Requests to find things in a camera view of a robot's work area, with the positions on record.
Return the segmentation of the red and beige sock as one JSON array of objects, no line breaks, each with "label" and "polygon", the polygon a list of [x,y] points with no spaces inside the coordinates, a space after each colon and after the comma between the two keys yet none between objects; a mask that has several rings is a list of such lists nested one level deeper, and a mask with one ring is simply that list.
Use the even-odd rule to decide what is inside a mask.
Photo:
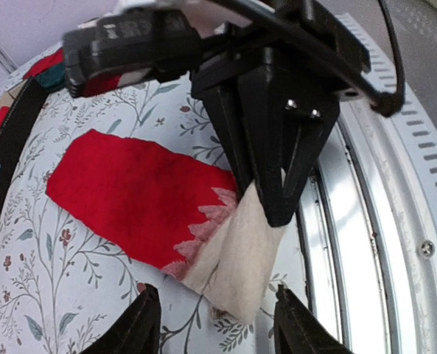
[{"label": "red and beige sock", "polygon": [[256,317],[285,226],[268,223],[256,186],[156,142],[90,130],[46,193],[93,233],[170,275],[243,324]]}]

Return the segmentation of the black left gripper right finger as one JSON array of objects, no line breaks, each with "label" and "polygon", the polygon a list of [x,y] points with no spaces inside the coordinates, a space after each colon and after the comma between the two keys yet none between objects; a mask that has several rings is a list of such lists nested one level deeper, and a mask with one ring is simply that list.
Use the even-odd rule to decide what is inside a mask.
[{"label": "black left gripper right finger", "polygon": [[312,315],[299,298],[283,285],[276,292],[274,347],[276,354],[351,354]]}]

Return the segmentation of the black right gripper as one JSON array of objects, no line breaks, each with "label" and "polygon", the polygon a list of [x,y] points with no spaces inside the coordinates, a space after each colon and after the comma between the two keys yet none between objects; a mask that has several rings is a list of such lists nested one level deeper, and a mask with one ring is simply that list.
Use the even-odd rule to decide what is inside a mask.
[{"label": "black right gripper", "polygon": [[[251,22],[218,53],[274,46],[330,82],[333,91],[352,89],[371,100],[371,84],[362,76],[371,71],[368,50],[319,2],[284,1],[275,8],[260,1],[215,3]],[[245,192],[254,177],[269,225],[287,225],[340,104],[314,78],[275,66],[244,74],[238,89],[240,97],[232,86],[215,86],[203,94],[203,104],[238,191]]]}]

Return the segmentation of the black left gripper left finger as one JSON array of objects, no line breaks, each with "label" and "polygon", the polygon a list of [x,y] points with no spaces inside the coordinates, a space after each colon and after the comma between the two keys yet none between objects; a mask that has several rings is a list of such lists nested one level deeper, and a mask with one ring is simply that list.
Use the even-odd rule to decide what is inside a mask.
[{"label": "black left gripper left finger", "polygon": [[161,303],[158,290],[143,284],[138,297],[82,354],[158,354]]}]

